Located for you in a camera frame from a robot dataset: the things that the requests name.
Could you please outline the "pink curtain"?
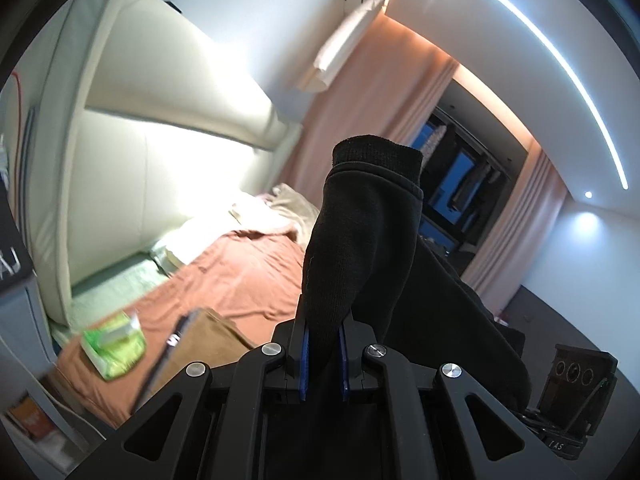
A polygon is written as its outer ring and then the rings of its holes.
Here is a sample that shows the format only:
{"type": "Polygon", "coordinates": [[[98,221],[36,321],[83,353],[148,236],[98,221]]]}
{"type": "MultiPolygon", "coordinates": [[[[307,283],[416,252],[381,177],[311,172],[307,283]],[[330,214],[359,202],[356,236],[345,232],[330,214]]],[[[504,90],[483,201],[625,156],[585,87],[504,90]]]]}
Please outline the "pink curtain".
{"type": "Polygon", "coordinates": [[[277,181],[319,207],[334,146],[362,134],[410,144],[458,66],[412,29],[378,16],[329,89],[314,98],[277,181]]]}

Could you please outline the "black t-shirt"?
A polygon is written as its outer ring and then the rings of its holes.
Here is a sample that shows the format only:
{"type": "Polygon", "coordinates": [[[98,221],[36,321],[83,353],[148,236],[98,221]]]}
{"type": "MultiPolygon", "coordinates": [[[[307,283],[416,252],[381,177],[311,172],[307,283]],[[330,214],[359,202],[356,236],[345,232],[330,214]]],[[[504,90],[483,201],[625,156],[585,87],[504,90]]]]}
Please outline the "black t-shirt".
{"type": "Polygon", "coordinates": [[[309,373],[337,370],[340,327],[352,316],[410,362],[453,362],[506,408],[532,385],[518,352],[477,293],[419,235],[422,155],[379,136],[335,145],[308,244],[300,305],[309,373]]]}

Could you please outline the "green wet wipes pack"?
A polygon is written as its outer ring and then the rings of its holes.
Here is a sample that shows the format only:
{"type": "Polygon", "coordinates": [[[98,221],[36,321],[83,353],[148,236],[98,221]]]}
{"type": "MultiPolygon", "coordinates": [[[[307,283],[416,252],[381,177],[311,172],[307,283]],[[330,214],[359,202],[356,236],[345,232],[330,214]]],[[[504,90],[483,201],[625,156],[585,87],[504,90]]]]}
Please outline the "green wet wipes pack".
{"type": "Polygon", "coordinates": [[[80,346],[99,375],[110,382],[130,372],[146,351],[137,312],[119,312],[100,326],[84,330],[80,346]]]}

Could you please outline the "brown bed blanket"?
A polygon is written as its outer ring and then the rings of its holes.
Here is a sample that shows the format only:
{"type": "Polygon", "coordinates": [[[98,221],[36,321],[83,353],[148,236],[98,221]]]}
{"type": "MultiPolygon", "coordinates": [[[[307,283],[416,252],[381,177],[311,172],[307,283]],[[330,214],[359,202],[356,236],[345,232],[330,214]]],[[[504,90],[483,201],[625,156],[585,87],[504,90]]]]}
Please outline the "brown bed blanket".
{"type": "Polygon", "coordinates": [[[86,410],[117,428],[134,411],[180,318],[198,309],[213,311],[247,350],[261,346],[278,324],[295,318],[303,262],[304,250],[290,234],[229,233],[126,307],[139,317],[146,341],[132,370],[103,379],[76,336],[58,356],[52,376],[86,410]]]}

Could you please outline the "dark window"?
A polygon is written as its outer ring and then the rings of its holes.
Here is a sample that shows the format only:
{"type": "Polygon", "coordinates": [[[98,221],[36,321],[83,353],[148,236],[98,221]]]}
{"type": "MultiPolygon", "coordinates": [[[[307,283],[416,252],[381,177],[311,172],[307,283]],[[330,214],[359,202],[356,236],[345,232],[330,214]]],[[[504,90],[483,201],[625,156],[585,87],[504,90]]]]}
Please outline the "dark window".
{"type": "Polygon", "coordinates": [[[457,116],[451,104],[436,106],[413,146],[423,155],[419,233],[465,268],[503,210],[527,148],[490,113],[457,116]]]}

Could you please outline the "cream padded headboard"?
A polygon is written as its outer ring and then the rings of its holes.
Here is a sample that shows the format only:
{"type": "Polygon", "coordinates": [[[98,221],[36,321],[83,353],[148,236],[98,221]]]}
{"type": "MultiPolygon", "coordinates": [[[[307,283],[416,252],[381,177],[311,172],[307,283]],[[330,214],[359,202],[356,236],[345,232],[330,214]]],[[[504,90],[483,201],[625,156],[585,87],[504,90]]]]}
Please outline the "cream padded headboard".
{"type": "Polygon", "coordinates": [[[22,144],[21,217],[48,317],[73,288],[236,192],[302,127],[163,0],[70,0],[22,144]]]}

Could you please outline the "white air conditioner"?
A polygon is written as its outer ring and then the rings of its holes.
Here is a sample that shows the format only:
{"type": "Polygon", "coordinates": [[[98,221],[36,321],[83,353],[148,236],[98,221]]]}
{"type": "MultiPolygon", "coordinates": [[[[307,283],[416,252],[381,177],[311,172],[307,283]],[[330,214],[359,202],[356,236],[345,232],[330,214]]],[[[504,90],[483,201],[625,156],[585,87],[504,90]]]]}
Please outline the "white air conditioner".
{"type": "Polygon", "coordinates": [[[389,2],[344,0],[343,21],[322,44],[296,88],[307,93],[328,90],[376,18],[386,13],[389,2]]]}

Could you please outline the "ceiling strip light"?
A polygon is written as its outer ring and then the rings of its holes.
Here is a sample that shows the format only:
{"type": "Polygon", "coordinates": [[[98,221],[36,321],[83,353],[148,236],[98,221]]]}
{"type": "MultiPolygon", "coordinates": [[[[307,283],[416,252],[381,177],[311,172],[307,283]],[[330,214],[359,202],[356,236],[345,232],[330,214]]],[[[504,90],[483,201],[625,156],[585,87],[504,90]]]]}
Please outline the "ceiling strip light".
{"type": "Polygon", "coordinates": [[[590,93],[582,76],[574,67],[572,61],[566,56],[562,49],[556,44],[552,37],[535,22],[516,2],[513,0],[491,0],[496,6],[509,14],[514,22],[518,22],[522,29],[525,29],[528,36],[536,42],[539,50],[544,51],[544,56],[548,58],[553,66],[556,78],[562,80],[562,87],[570,90],[572,99],[578,102],[580,107],[588,117],[591,127],[596,130],[596,135],[604,146],[604,151],[608,162],[613,168],[617,185],[624,191],[629,192],[631,182],[625,167],[623,157],[620,154],[611,128],[608,126],[596,100],[590,93]]]}

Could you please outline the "cream fleece blanket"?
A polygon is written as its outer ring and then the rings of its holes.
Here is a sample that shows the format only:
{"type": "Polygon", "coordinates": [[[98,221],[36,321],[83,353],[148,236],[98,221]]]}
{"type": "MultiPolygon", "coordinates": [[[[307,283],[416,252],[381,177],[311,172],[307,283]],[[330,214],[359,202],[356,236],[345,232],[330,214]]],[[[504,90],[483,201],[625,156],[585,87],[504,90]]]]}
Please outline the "cream fleece blanket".
{"type": "Polygon", "coordinates": [[[303,248],[310,241],[319,215],[314,204],[285,183],[277,184],[267,194],[242,195],[229,212],[244,231],[285,234],[303,248]]]}

